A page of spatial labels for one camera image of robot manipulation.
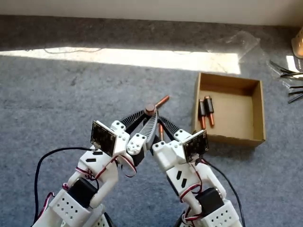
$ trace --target black cable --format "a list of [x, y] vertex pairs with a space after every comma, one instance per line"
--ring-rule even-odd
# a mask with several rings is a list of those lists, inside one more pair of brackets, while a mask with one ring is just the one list
[[97, 190], [99, 190], [99, 188], [100, 188], [99, 181], [97, 179], [95, 181], [96, 181], [96, 185], [97, 185]]
[[35, 182], [34, 182], [34, 193], [35, 193], [35, 217], [34, 217], [34, 223], [37, 221], [38, 219], [38, 213], [39, 213], [39, 200], [38, 200], [38, 176], [39, 176], [39, 171], [40, 171], [40, 167], [41, 167], [41, 164], [42, 164], [42, 161], [56, 153], [56, 152], [59, 152], [59, 151], [63, 151], [63, 150], [84, 150], [84, 151], [88, 151], [88, 150], [95, 150], [95, 149], [89, 149], [89, 148], [82, 148], [82, 147], [73, 147], [73, 148], [59, 148], [59, 149], [56, 149], [56, 150], [52, 150], [48, 153], [46, 153], [45, 155], [42, 156], [42, 158], [40, 158], [39, 162], [38, 162], [38, 165], [37, 165], [37, 168], [36, 168], [36, 174], [35, 174]]
[[239, 205], [239, 209], [240, 209], [240, 215], [241, 215], [241, 219], [242, 219], [242, 225], [243, 227], [245, 227], [245, 219], [244, 219], [244, 215], [243, 215], [243, 211], [242, 211], [242, 205], [241, 205], [241, 202], [240, 202], [240, 198], [236, 192], [236, 190], [234, 189], [232, 183], [229, 181], [229, 179], [227, 178], [227, 176], [220, 170], [218, 169], [217, 167], [215, 167], [213, 164], [211, 164], [210, 162], [206, 161], [204, 158], [202, 159], [206, 164], [208, 164], [209, 166], [211, 166], [212, 168], [214, 168], [216, 171], [218, 171], [227, 181], [227, 183], [229, 184], [229, 186], [231, 187], [233, 193], [235, 194], [236, 198], [237, 198], [237, 202], [238, 202], [238, 205]]

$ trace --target black tool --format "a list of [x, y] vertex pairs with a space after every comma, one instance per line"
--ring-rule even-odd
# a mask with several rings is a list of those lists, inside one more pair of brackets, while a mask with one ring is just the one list
[[288, 70], [286, 68], [283, 68], [282, 66], [279, 66], [277, 63], [274, 63], [273, 61], [269, 61], [270, 64], [274, 67], [276, 67], [281, 73], [283, 73], [280, 77], [281, 78], [289, 78], [289, 79], [298, 79], [298, 80], [303, 80], [302, 78], [296, 78], [294, 76], [299, 76], [302, 75], [303, 76], [303, 72], [294, 72], [291, 70]]
[[203, 130], [206, 128], [205, 117], [206, 117], [206, 112], [204, 108], [204, 100], [199, 99], [198, 118], [200, 120], [201, 129]]
[[[272, 66], [276, 67], [277, 69], [279, 69], [281, 73], [283, 73], [280, 76], [281, 78], [303, 80], [303, 72], [294, 72], [294, 71], [288, 70], [286, 68], [283, 68], [282, 66], [279, 66], [278, 64], [274, 63], [273, 61], [270, 61], [270, 64]], [[289, 92], [288, 95], [295, 95], [295, 94], [299, 94], [299, 95], [290, 99], [288, 101], [288, 103], [293, 103], [294, 101], [303, 97], [303, 86], [290, 86], [289, 89], [296, 89], [296, 90]]]
[[214, 106], [212, 102], [212, 98], [210, 96], [204, 97], [204, 107], [206, 110], [206, 114], [209, 118], [210, 126], [214, 127]]

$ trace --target gray carpet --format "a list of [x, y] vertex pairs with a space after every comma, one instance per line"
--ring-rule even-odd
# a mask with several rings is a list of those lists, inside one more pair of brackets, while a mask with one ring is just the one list
[[[267, 141], [255, 149], [210, 144], [206, 157], [232, 181], [248, 227], [301, 226], [303, 100], [287, 104], [286, 88], [266, 64], [271, 58], [287, 66], [297, 28], [3, 16], [0, 51], [60, 46], [206, 51], [211, 46], [214, 52], [229, 52], [213, 42], [239, 31], [260, 38], [241, 58], [240, 69], [242, 77], [264, 83]], [[32, 224], [39, 158], [55, 148], [88, 147], [93, 120], [110, 125], [169, 94], [160, 114], [190, 130], [196, 77], [188, 70], [0, 55], [0, 225]], [[58, 192], [67, 181], [81, 154], [66, 151], [43, 163], [40, 207], [48, 192]], [[228, 184], [218, 177], [239, 210]], [[173, 226], [184, 208], [150, 154], [136, 177], [120, 174], [104, 204], [118, 226], [128, 227]]]

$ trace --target copper cylinder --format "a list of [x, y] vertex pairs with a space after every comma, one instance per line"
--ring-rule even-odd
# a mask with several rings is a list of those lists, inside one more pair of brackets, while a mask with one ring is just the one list
[[209, 123], [211, 127], [214, 127], [214, 115], [212, 113], [209, 114]]
[[201, 129], [206, 129], [206, 123], [205, 123], [205, 117], [204, 116], [202, 116], [201, 118], [200, 118], [200, 125], [201, 125]]
[[166, 103], [169, 100], [169, 96], [165, 96], [163, 99], [161, 99], [155, 107], [159, 109], [164, 103]]
[[159, 137], [161, 141], [164, 141], [164, 132], [163, 132], [163, 127], [160, 123], [158, 123], [158, 127], [159, 127]]

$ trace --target metal pin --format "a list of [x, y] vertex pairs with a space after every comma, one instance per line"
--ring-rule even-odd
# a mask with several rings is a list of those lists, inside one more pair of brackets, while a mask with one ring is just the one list
[[160, 123], [158, 123], [158, 128], [159, 128], [159, 137], [161, 141], [164, 141], [164, 133], [163, 133], [163, 127]]
[[165, 96], [163, 99], [161, 99], [155, 107], [159, 109], [164, 103], [166, 103], [169, 100], [169, 96]]

